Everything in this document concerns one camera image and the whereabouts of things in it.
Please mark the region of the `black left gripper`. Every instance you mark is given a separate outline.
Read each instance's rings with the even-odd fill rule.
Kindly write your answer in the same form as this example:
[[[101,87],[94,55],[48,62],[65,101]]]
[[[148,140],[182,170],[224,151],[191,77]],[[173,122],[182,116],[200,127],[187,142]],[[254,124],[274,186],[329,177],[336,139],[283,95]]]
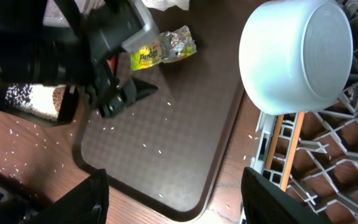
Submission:
[[[129,1],[106,1],[93,9],[83,21],[88,39],[94,80],[86,86],[90,108],[98,110],[103,118],[114,118],[125,108],[154,94],[158,87],[138,78],[120,84],[112,76],[107,60],[121,51],[121,44],[132,34],[128,23],[134,17]]]

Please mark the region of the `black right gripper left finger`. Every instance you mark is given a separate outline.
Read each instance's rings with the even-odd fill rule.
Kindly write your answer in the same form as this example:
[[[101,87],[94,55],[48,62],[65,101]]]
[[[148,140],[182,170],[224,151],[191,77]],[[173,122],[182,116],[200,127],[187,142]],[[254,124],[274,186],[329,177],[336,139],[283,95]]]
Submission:
[[[57,200],[28,219],[33,224],[105,224],[109,207],[109,184],[105,169],[98,169]]]

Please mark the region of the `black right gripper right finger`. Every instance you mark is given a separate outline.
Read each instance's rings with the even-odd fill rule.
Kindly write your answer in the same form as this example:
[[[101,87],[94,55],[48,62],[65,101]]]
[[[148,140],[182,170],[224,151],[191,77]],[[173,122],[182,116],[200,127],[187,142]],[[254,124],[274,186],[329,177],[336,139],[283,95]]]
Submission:
[[[248,224],[324,224],[330,221],[302,206],[251,167],[241,180],[242,205]]]

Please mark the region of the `yellow green snack wrapper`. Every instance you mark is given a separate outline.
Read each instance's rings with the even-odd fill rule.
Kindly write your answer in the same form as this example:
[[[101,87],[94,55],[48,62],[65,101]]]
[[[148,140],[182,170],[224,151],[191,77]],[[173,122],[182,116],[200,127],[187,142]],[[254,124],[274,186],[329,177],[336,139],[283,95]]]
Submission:
[[[161,43],[141,47],[136,53],[131,54],[131,70],[142,70],[162,63]]]

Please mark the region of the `wooden chopstick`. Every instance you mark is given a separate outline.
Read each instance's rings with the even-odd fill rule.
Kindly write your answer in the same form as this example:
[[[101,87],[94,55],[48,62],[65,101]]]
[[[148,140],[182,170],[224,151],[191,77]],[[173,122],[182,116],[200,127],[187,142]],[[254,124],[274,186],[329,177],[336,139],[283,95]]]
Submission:
[[[268,150],[268,156],[267,156],[267,159],[266,159],[266,162],[265,162],[265,168],[266,169],[271,168],[273,157],[274,157],[274,154],[275,154],[275,149],[276,149],[278,138],[279,138],[279,135],[280,135],[281,126],[282,126],[282,123],[283,123],[283,119],[284,119],[283,114],[279,115],[277,117],[277,122],[276,122],[276,125],[275,125],[275,128],[274,128],[273,136],[272,136],[272,139],[271,139],[271,142],[270,142],[270,147],[269,147],[269,150]]]
[[[305,118],[305,112],[304,111],[299,112],[296,119],[295,127],[293,130],[293,136],[291,138],[290,147],[287,154],[288,157],[283,171],[282,182],[280,184],[280,189],[284,192],[287,189],[288,180],[290,178],[291,167],[293,165],[293,160],[295,158],[296,147],[298,145],[298,141],[300,138],[301,127],[303,125],[304,118]]]

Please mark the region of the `aluminium foil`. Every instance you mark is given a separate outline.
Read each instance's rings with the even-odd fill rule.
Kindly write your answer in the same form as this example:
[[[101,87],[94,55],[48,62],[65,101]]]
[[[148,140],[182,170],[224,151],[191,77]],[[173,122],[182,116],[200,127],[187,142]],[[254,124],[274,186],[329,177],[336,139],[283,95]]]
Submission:
[[[188,26],[183,26],[173,32],[160,34],[162,63],[172,63],[183,60],[197,53],[195,41]]]

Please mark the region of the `brown shiitake mushroom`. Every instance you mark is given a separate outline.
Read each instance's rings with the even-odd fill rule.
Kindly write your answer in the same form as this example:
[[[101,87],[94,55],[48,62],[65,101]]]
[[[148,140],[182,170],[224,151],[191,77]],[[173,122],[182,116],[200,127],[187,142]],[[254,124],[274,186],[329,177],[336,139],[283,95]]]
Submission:
[[[56,112],[60,111],[64,94],[65,94],[65,87],[64,86],[55,88],[53,93],[52,93],[52,101],[53,101],[53,105],[55,107]]]

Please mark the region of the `white tissue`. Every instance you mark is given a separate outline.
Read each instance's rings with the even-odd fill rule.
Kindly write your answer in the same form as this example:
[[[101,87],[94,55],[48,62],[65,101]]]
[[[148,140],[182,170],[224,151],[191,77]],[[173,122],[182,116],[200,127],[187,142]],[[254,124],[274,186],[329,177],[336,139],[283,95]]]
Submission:
[[[170,7],[177,6],[184,11],[189,10],[190,0],[142,0],[146,7],[165,11]]]

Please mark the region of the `light blue rice bowl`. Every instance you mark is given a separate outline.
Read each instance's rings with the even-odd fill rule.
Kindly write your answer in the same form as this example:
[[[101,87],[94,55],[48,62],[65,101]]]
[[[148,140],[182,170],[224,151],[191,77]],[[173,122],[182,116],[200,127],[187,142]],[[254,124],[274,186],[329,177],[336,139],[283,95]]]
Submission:
[[[268,1],[239,42],[243,86],[256,107],[280,115],[331,106],[349,78],[349,20],[333,0]]]

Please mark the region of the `orange carrot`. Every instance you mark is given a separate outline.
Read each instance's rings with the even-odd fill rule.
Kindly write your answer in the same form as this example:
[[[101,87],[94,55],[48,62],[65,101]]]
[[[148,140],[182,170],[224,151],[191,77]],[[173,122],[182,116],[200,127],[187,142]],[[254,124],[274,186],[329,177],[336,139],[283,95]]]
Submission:
[[[107,60],[108,66],[110,68],[110,71],[112,73],[112,76],[117,75],[117,63],[118,63],[118,55],[113,56],[109,60]]]

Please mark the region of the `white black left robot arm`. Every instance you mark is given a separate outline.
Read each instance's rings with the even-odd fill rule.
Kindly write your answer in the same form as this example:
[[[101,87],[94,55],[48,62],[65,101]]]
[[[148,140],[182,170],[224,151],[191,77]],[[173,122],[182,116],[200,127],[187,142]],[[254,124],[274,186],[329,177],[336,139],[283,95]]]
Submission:
[[[108,64],[119,52],[134,53],[158,39],[141,1],[105,0],[87,14],[72,0],[57,7],[67,27],[43,24],[46,1],[0,1],[0,84],[82,86],[104,118],[157,91],[138,78],[120,85]]]

